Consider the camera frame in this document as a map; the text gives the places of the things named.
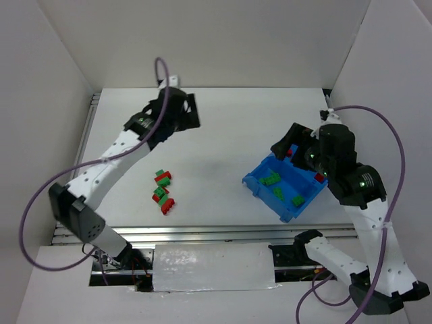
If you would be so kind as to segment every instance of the red lego brick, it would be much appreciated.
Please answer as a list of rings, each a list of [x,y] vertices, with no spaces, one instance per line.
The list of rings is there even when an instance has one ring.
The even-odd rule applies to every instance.
[[[318,181],[320,184],[322,184],[322,183],[325,181],[325,177],[324,177],[324,175],[321,175],[321,174],[319,174],[319,173],[315,174],[314,179],[315,179],[316,181]]]
[[[156,196],[156,194],[153,194],[153,197],[151,197],[156,203],[158,203],[161,199]]]
[[[158,182],[159,180],[162,180],[164,177],[168,177],[168,179],[171,179],[171,174],[169,171],[165,171],[164,173],[162,173],[161,175],[158,175],[155,178],[155,181]]]
[[[171,209],[172,206],[174,206],[176,202],[174,201],[174,199],[169,198],[165,204],[163,204],[163,206],[161,207],[161,211],[164,215],[166,215],[168,213],[168,210]]]

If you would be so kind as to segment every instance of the blue plastic bin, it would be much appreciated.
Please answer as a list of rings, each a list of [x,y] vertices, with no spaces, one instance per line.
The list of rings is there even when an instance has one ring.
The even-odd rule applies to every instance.
[[[291,149],[292,154],[294,154],[297,146],[293,145]],[[265,186],[259,182],[261,178],[270,176],[272,171],[281,176],[280,182],[270,186]],[[297,218],[318,193],[326,187],[327,179],[320,183],[314,179],[315,175],[316,173],[313,171],[305,171],[294,167],[290,158],[286,157],[283,161],[279,161],[271,153],[254,171],[243,178],[242,183],[246,183],[254,196],[259,197],[280,216],[281,221],[287,223],[291,218]],[[285,198],[284,201],[274,195],[273,189],[275,187],[281,188]],[[292,199],[298,195],[301,195],[305,202],[296,207],[292,203]]]

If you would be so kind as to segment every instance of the robotic arm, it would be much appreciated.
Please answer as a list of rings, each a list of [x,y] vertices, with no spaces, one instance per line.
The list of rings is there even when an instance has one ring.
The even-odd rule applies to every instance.
[[[170,84],[175,80],[170,77]],[[165,81],[159,96],[124,125],[120,135],[102,154],[105,163],[89,167],[65,186],[58,183],[49,188],[49,198],[56,220],[68,228],[83,243],[90,243],[106,252],[123,269],[129,269],[135,259],[146,264],[139,250],[109,227],[95,211],[114,184],[140,159],[149,154],[158,143],[174,132],[200,126],[193,94],[169,87],[167,110],[156,132],[135,151],[118,159],[109,158],[137,146],[150,132],[161,113],[165,96]]]
[[[303,260],[314,260],[349,286],[350,295],[360,306],[378,266],[383,226],[387,242],[382,273],[373,296],[364,310],[367,315],[394,313],[404,302],[429,295],[427,284],[417,281],[408,268],[392,223],[384,223],[388,205],[377,170],[356,161],[355,137],[340,118],[321,112],[323,123],[318,130],[294,123],[288,133],[271,147],[282,160],[292,144],[298,146],[292,163],[295,167],[319,172],[328,179],[331,193],[339,200],[356,228],[365,251],[367,264],[354,260],[333,247],[323,235],[307,231],[296,237],[294,246]]]
[[[90,243],[107,253],[116,266],[131,269],[145,265],[139,250],[109,227],[96,213],[112,186],[137,161],[149,154],[158,143],[174,132],[200,126],[193,94],[172,87],[177,80],[169,79],[169,98],[165,115],[156,132],[137,145],[152,130],[159,117],[165,96],[166,82],[160,85],[157,99],[124,125],[117,139],[102,154],[104,163],[89,167],[65,186],[58,183],[49,189],[49,198],[56,220],[83,243]],[[350,288],[354,303],[359,306],[377,270],[383,226],[387,228],[387,245],[383,271],[371,301],[365,308],[368,315],[394,313],[403,303],[429,295],[427,284],[417,281],[400,251],[391,223],[384,223],[388,210],[386,193],[378,172],[356,161],[355,137],[342,125],[340,118],[328,111],[321,112],[323,123],[312,131],[293,124],[288,133],[271,147],[276,158],[284,159],[292,144],[298,146],[292,157],[294,166],[319,172],[328,179],[329,189],[349,214],[367,257],[367,264],[354,260],[334,248],[317,230],[296,237],[294,249],[300,260],[314,260],[330,270]],[[111,160],[113,156],[126,153]]]

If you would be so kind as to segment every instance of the green block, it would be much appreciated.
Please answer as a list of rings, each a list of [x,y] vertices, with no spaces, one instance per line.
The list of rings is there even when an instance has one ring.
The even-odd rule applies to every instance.
[[[278,173],[272,173],[269,177],[265,178],[265,184],[270,186],[281,181],[281,176]]]
[[[157,189],[155,191],[153,191],[155,193],[156,196],[158,196],[159,198],[162,198],[163,195],[165,195],[165,191],[164,189],[162,189],[161,187],[157,187]]]
[[[171,182],[169,181],[169,178],[168,177],[164,177],[163,179],[160,179],[158,182],[157,182],[157,185],[158,186],[161,186],[161,187],[166,187],[166,186],[168,186],[169,184],[171,184]]]
[[[165,196],[162,196],[161,200],[158,201],[157,204],[162,207],[162,205],[165,204],[167,200],[168,200],[168,195],[166,194]]]
[[[294,197],[291,201],[295,207],[299,207],[304,204],[304,198],[301,195]]]
[[[284,193],[282,192],[282,189],[280,187],[273,188],[273,194],[278,197],[280,200],[284,201]]]

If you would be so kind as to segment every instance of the wire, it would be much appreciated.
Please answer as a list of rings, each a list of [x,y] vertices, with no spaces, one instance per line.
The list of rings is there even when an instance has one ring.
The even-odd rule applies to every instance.
[[[146,273],[146,275],[148,275],[147,270],[146,270],[146,268],[144,267],[144,265],[142,265],[142,263],[141,263],[137,258],[134,258],[134,260],[135,260],[136,262],[138,262],[138,264],[142,267],[142,270],[144,270],[144,272]]]
[[[107,276],[105,275],[105,270],[103,269],[102,253],[103,253],[103,251],[101,249],[99,249],[99,265],[101,266],[101,273],[102,273],[103,282],[105,282],[106,286],[109,286]]]
[[[339,307],[342,305],[345,305],[347,302],[349,302],[351,300],[351,296],[348,296],[345,300],[341,301],[341,302],[336,302],[336,303],[331,303],[331,302],[326,302],[324,299],[322,299],[318,293],[317,293],[317,287],[315,286],[315,282],[318,279],[318,276],[320,274],[322,274],[323,271],[318,272],[312,279],[312,291],[313,294],[315,295],[315,297],[317,297],[317,300],[319,300],[320,302],[322,302],[324,305],[330,306],[330,307]]]
[[[394,207],[395,207],[395,205],[399,199],[399,195],[400,195],[400,191],[402,190],[402,186],[404,185],[405,169],[406,169],[404,146],[402,144],[402,141],[400,140],[398,132],[393,127],[392,123],[382,113],[380,113],[380,112],[378,112],[372,108],[365,107],[365,106],[358,106],[358,105],[341,106],[341,107],[334,108],[333,110],[334,111],[342,111],[342,110],[347,110],[347,109],[365,110],[365,111],[368,111],[368,112],[373,113],[374,115],[378,116],[389,127],[389,129],[391,130],[391,132],[394,135],[394,138],[396,139],[396,142],[398,143],[398,148],[399,148],[399,152],[400,152],[400,178],[399,178],[398,187],[396,188],[396,192],[394,194],[394,197],[391,200],[390,205],[389,205],[389,209],[387,210],[387,213],[385,214],[385,217],[384,217],[384,223],[388,223],[390,221],[390,218],[392,217]],[[369,290],[367,291],[366,296],[364,297],[362,303],[357,308],[355,313],[346,321],[346,324],[353,324],[357,320],[357,318],[360,316],[360,314],[366,308],[367,304],[369,303],[369,300],[371,299],[371,297],[373,295],[373,292],[375,291],[375,288],[377,287],[379,275],[381,274],[381,271],[383,269],[383,264],[384,264],[385,247],[387,246],[387,231],[388,231],[388,229],[384,226],[382,231],[383,231],[383,235],[382,235],[382,239],[381,239],[381,246],[379,249],[378,264],[377,264],[377,269],[375,271],[375,274],[374,274],[372,282],[371,282],[371,286],[369,287]],[[313,290],[318,288],[322,283],[323,282],[316,285],[315,288],[311,288],[311,290],[308,291],[300,299],[299,304],[300,304],[300,302],[303,302],[303,300]]]
[[[317,273],[314,276],[314,279],[318,278],[318,276],[321,273]],[[316,290],[317,288],[321,287],[323,284],[325,284],[327,281],[329,281],[331,278],[333,277],[333,275],[329,275],[327,278],[325,278],[322,282],[318,283],[316,286],[313,286],[310,290],[308,290],[303,296],[302,298],[300,298],[300,300],[298,301],[297,307],[296,307],[296,323],[300,324],[300,307],[302,306],[303,302],[306,300],[307,296],[309,296],[310,294],[312,294],[312,292],[314,290]]]
[[[155,70],[156,70],[156,74],[157,74],[157,65],[158,63],[160,63],[163,66],[164,72],[165,72],[165,78],[167,80],[167,85],[169,84],[169,72],[168,72],[168,67],[166,62],[161,58],[161,57],[157,57],[155,60]],[[97,160],[92,160],[92,161],[88,161],[88,162],[84,162],[84,163],[80,163],[77,164],[73,167],[69,167],[61,172],[59,172],[58,174],[52,176],[51,178],[49,178],[42,186],[40,186],[40,188],[33,194],[33,196],[30,198],[30,200],[28,201],[26,208],[24,209],[24,212],[22,213],[22,217],[21,217],[21,221],[20,221],[20,228],[19,228],[19,232],[18,232],[18,241],[20,244],[20,250],[21,253],[24,255],[24,257],[26,258],[26,260],[33,265],[36,268],[39,268],[41,270],[45,270],[45,271],[64,271],[64,270],[68,270],[71,269],[73,267],[76,267],[77,265],[83,263],[86,259],[88,259],[90,257],[90,255],[97,249],[96,247],[94,247],[84,258],[76,261],[75,263],[72,263],[71,265],[67,265],[65,267],[58,267],[58,268],[54,268],[54,267],[46,267],[44,265],[41,265],[39,263],[37,263],[29,254],[28,251],[26,250],[26,247],[24,245],[24,224],[26,223],[26,218],[28,215],[28,212],[31,208],[31,206],[33,205],[34,201],[36,200],[36,198],[39,196],[39,194],[41,194],[41,192],[47,187],[49,186],[49,184],[51,182],[54,182],[56,179],[60,178],[61,176],[64,176],[65,174],[73,171],[73,170],[77,170],[80,169],[82,167],[86,167],[89,165],[96,165],[96,164],[101,164],[101,163],[106,163],[108,161],[112,161],[112,160],[116,160],[116,159],[121,159],[122,157],[125,157],[126,155],[135,152],[136,150],[138,150],[145,142],[147,142],[147,140],[156,132],[157,128],[159,127],[159,125],[162,122],[163,116],[165,115],[165,112],[167,110],[167,106],[168,106],[168,98],[169,98],[169,87],[167,86],[165,88],[165,96],[163,97],[163,103],[162,103],[162,109],[161,109],[161,113],[159,114],[155,125],[152,127],[152,129],[150,130],[150,132],[145,136],[145,138],[139,142],[135,147],[131,148],[130,150],[114,155],[108,159],[97,159]]]

